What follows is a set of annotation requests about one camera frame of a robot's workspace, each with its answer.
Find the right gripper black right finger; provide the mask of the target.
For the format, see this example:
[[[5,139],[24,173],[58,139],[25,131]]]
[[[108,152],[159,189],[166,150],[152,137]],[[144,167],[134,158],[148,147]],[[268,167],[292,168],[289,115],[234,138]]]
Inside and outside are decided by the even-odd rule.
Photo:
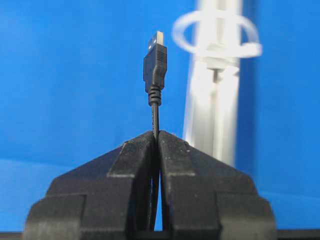
[[[173,240],[275,240],[270,204],[245,173],[161,131],[163,228]]]

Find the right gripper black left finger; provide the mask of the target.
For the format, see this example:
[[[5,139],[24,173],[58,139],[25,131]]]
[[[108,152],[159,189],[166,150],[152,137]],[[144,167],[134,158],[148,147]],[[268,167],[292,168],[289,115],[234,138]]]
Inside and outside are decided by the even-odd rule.
[[[154,136],[148,131],[55,178],[25,222],[26,240],[127,240],[152,230]]]

